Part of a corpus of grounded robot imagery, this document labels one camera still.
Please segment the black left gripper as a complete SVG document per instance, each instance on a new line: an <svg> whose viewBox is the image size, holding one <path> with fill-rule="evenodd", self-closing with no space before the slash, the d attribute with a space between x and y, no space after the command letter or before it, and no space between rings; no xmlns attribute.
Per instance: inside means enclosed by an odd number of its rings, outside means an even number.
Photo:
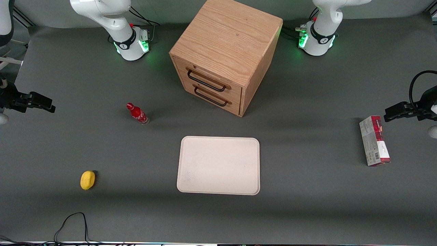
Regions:
<svg viewBox="0 0 437 246"><path fill-rule="evenodd" d="M420 100L415 103L416 108L420 113L417 115L417 120L425 119L436 121L436 101L437 101L437 87L432 87L426 90ZM412 118L414 117L415 109L411 103L399 102L386 109L384 115L385 122L391 122L396 119Z"/></svg>

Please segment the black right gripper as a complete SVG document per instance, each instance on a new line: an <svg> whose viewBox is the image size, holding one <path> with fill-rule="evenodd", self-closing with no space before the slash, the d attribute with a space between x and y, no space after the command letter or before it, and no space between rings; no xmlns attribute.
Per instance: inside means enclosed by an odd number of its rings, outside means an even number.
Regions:
<svg viewBox="0 0 437 246"><path fill-rule="evenodd" d="M56 107L52 104L53 100L37 92L21 93L17 90L15 84L1 82L0 86L0 107L3 109L12 109L25 113L28 103L34 104L34 108L42 109L54 113Z"/></svg>

